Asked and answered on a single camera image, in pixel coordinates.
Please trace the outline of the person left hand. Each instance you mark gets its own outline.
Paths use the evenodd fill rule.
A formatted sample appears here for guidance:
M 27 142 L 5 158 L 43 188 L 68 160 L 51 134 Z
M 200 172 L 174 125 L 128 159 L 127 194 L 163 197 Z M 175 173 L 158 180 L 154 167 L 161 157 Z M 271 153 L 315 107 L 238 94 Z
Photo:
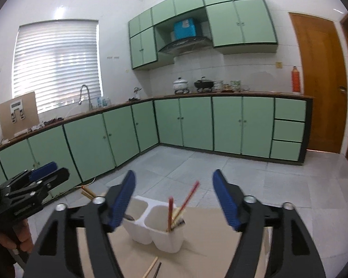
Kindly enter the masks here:
M 15 232 L 19 241 L 16 244 L 14 237 L 9 237 L 5 233 L 0 232 L 0 244 L 9 250 L 20 248 L 21 251 L 31 253 L 34 248 L 31 231 L 28 224 L 28 219 L 25 219 L 13 226 L 12 230 Z

